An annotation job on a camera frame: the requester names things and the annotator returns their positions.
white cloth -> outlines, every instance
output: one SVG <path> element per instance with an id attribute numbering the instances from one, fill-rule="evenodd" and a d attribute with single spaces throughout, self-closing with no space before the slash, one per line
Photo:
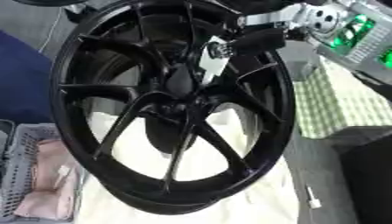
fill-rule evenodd
<path id="1" fill-rule="evenodd" d="M 96 137 L 102 139 L 115 120 L 115 116 L 94 113 L 90 123 Z M 240 155 L 246 154 L 248 139 L 242 132 L 241 122 L 233 109 L 210 116 L 208 122 L 233 148 L 242 149 L 237 151 Z M 164 176 L 170 161 L 150 145 L 145 136 L 142 118 L 136 119 L 122 133 L 115 143 L 113 156 L 133 170 L 154 178 Z M 185 152 L 176 179 L 202 179 L 227 167 L 225 158 L 206 141 L 198 138 L 193 147 Z M 298 198 L 291 174 L 281 158 L 267 175 L 249 189 L 196 213 L 175 216 L 145 213 L 128 206 L 107 192 L 91 176 L 82 190 L 80 211 L 75 217 L 75 224 L 297 224 L 298 213 Z"/>

checkered cloth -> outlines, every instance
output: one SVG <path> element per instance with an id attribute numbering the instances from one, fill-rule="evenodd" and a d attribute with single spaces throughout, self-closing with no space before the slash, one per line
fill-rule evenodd
<path id="1" fill-rule="evenodd" d="M 306 81 L 294 82 L 294 88 L 304 137 L 325 138 L 348 127 L 392 126 L 389 102 L 327 59 Z"/>

pink cloth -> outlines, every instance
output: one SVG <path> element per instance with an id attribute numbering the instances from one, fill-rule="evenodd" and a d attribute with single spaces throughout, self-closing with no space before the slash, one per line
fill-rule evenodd
<path id="1" fill-rule="evenodd" d="M 59 173 L 62 166 L 68 171 L 65 176 Z M 14 214 L 56 221 L 70 219 L 79 182 L 77 166 L 60 140 L 39 142 L 37 164 L 32 170 L 33 192 L 24 197 Z"/>

screw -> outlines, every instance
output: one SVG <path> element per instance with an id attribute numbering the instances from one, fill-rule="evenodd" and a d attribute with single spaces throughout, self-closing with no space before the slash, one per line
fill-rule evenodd
<path id="1" fill-rule="evenodd" d="M 237 25 L 238 25 L 240 28 L 245 27 L 246 22 L 247 22 L 247 20 L 246 20 L 246 18 L 243 17 L 243 16 L 238 17 L 238 19 L 237 19 Z"/>

black rim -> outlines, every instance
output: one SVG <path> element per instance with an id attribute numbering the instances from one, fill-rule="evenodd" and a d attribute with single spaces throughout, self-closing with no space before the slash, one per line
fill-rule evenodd
<path id="1" fill-rule="evenodd" d="M 70 4 L 81 4 L 86 2 L 87 0 L 14 0 L 14 1 L 19 2 L 21 4 L 30 4 L 36 6 L 60 7 L 60 6 L 70 5 Z"/>
<path id="2" fill-rule="evenodd" d="M 212 35 L 228 38 L 221 27 L 231 13 L 194 1 L 121 1 L 80 24 L 64 44 L 52 70 L 55 121 L 76 159 L 120 200 L 158 214 L 189 213 L 243 190 L 282 155 L 295 110 L 291 80 L 275 52 L 231 59 L 222 76 L 207 86 L 200 85 L 196 64 L 201 50 Z M 159 27 L 170 37 L 149 35 Z M 129 30 L 134 30 L 132 38 L 125 35 Z M 110 84 L 117 74 L 134 66 L 143 69 L 137 85 Z M 191 84 L 184 91 L 174 91 L 168 83 L 181 69 Z M 101 143 L 86 120 L 83 102 L 89 97 L 126 105 Z M 205 121 L 227 102 L 244 107 L 262 122 L 246 157 L 240 157 Z M 138 116 L 181 130 L 162 179 L 133 171 L 111 155 L 115 140 Z M 229 168 L 210 178 L 177 181 L 179 160 L 194 136 L 219 151 Z"/>

